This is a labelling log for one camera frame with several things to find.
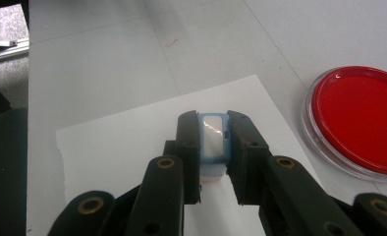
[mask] round container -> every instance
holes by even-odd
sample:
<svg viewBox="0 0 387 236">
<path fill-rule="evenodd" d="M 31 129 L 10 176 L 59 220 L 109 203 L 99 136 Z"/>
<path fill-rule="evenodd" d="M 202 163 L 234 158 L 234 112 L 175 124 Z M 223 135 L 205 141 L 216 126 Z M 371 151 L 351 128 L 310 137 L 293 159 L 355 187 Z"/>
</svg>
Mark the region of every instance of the round container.
<svg viewBox="0 0 387 236">
<path fill-rule="evenodd" d="M 355 66 L 322 74 L 304 102 L 304 127 L 336 166 L 387 182 L 387 72 Z"/>
</svg>

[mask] gray carpet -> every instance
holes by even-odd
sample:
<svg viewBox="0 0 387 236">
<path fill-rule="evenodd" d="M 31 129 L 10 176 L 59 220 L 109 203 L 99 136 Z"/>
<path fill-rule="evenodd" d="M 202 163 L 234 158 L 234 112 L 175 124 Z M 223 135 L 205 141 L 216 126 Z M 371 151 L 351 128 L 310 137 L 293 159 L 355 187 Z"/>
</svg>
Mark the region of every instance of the gray carpet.
<svg viewBox="0 0 387 236">
<path fill-rule="evenodd" d="M 20 5 L 0 9 L 0 40 L 28 37 L 23 10 Z M 28 57 L 0 61 L 0 91 L 12 107 L 28 106 Z"/>
</svg>

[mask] white table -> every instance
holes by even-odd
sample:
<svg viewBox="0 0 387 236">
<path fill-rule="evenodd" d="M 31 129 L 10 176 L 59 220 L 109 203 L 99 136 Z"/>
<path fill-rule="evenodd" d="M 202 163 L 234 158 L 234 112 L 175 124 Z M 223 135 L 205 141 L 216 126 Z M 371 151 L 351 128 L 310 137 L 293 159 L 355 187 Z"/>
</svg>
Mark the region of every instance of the white table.
<svg viewBox="0 0 387 236">
<path fill-rule="evenodd" d="M 30 1 L 28 235 L 66 205 L 55 131 L 257 74 L 326 191 L 387 195 L 304 143 L 301 105 L 322 72 L 387 71 L 387 3 L 262 0 Z"/>
</svg>

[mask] sheet of paper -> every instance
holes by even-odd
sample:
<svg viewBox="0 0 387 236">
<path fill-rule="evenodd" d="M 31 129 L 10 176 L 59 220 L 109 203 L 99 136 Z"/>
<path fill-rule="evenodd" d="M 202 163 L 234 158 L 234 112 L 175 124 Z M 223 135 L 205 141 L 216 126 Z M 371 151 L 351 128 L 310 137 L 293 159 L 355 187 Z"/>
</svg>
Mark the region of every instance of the sheet of paper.
<svg viewBox="0 0 387 236">
<path fill-rule="evenodd" d="M 175 140 L 177 119 L 196 110 L 247 114 L 273 154 L 298 160 L 319 182 L 304 151 L 256 75 L 57 131 L 67 203 L 101 190 L 116 198 L 141 183 L 147 163 Z M 186 206 L 186 235 L 264 235 L 257 206 L 237 206 L 228 176 L 203 183 L 202 203 Z"/>
</svg>

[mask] red lid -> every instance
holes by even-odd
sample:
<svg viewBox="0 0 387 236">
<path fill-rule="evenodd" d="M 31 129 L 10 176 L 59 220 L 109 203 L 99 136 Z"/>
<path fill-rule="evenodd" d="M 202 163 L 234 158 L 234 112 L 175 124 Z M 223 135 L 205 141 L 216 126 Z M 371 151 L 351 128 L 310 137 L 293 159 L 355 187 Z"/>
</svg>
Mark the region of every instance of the red lid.
<svg viewBox="0 0 387 236">
<path fill-rule="evenodd" d="M 345 67 L 328 73 L 312 101 L 316 125 L 345 158 L 387 174 L 387 73 Z"/>
</svg>

